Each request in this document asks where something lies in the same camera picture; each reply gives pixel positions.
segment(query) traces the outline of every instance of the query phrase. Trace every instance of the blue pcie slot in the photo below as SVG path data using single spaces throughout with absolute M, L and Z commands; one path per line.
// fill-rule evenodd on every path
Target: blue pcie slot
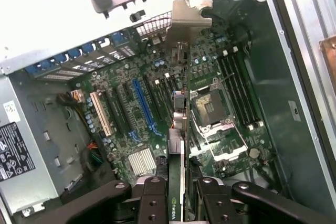
M 136 91 L 136 94 L 138 96 L 138 99 L 140 101 L 140 104 L 141 104 L 141 107 L 142 107 L 142 110 L 145 114 L 145 118 L 146 118 L 146 121 L 147 121 L 147 124 L 148 124 L 148 127 L 150 128 L 151 131 L 153 131 L 156 135 L 158 136 L 162 136 L 162 134 L 160 132 L 157 131 L 157 129 L 155 128 L 155 122 L 153 120 L 153 117 L 152 117 L 152 114 L 149 110 L 149 107 L 147 105 L 147 102 L 146 102 L 146 98 L 142 92 L 142 89 L 141 89 L 141 86 L 140 86 L 140 83 L 137 79 L 134 79 L 132 81 L 133 83 L 133 86 L 134 86 L 134 89 Z

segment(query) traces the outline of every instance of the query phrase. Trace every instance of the heatsink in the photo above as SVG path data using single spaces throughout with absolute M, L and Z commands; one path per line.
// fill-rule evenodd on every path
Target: heatsink
M 129 155 L 128 160 L 136 176 L 151 172 L 156 168 L 155 160 L 149 148 Z

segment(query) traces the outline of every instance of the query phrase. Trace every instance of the warning label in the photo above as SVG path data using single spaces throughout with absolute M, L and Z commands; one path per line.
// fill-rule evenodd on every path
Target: warning label
M 16 123 L 0 127 L 0 182 L 35 169 Z

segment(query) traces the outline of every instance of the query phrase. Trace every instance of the green circuit board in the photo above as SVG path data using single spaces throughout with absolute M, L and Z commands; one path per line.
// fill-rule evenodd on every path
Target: green circuit board
M 236 128 L 231 127 L 203 137 L 191 120 L 190 150 L 191 155 L 196 156 L 201 163 L 204 175 L 225 178 L 249 169 L 258 161 L 251 159 L 247 151 L 230 160 L 215 161 L 215 156 L 231 154 L 242 147 L 242 138 L 248 148 L 258 149 L 260 157 L 264 159 L 270 155 L 272 146 L 266 128 L 258 126 L 255 120 L 258 118 L 262 122 L 262 115 L 248 79 L 244 55 L 237 54 L 238 58 L 227 62 L 225 68 L 220 63 L 223 50 L 231 43 L 228 36 L 222 36 L 221 33 L 222 28 L 214 25 L 200 34 L 191 49 L 190 79 L 191 90 L 194 91 L 191 94 L 191 106 L 195 121 L 202 121 L 203 116 L 197 106 L 211 94 L 210 98 L 220 100 L 220 111 L 224 116 L 220 121 L 231 118 Z M 240 72 L 234 71 L 235 66 L 239 67 Z M 172 65 L 165 53 L 164 43 L 148 46 L 140 55 L 79 77 L 72 83 L 72 87 L 74 90 L 82 90 L 86 99 L 82 108 L 85 115 L 90 116 L 94 134 L 102 141 L 108 160 L 120 179 L 135 184 L 140 176 L 130 163 L 130 155 L 150 150 L 153 158 L 166 156 L 166 133 L 172 126 L 173 117 L 172 94 L 175 90 L 180 90 L 182 84 L 180 67 Z M 142 91 L 141 97 L 137 87 Z M 242 90 L 248 93 L 249 101 L 243 97 Z M 100 120 L 90 101 L 92 92 L 101 95 L 101 104 L 114 131 L 109 137 L 101 134 Z M 237 95 L 241 95 L 241 103 L 237 102 Z M 148 122 L 148 113 L 144 111 L 143 103 L 148 106 L 149 116 L 154 122 L 152 125 Z M 212 105 L 209 109 L 213 113 L 218 110 Z M 251 112 L 255 115 L 252 129 L 246 123 L 246 118 L 253 118 Z

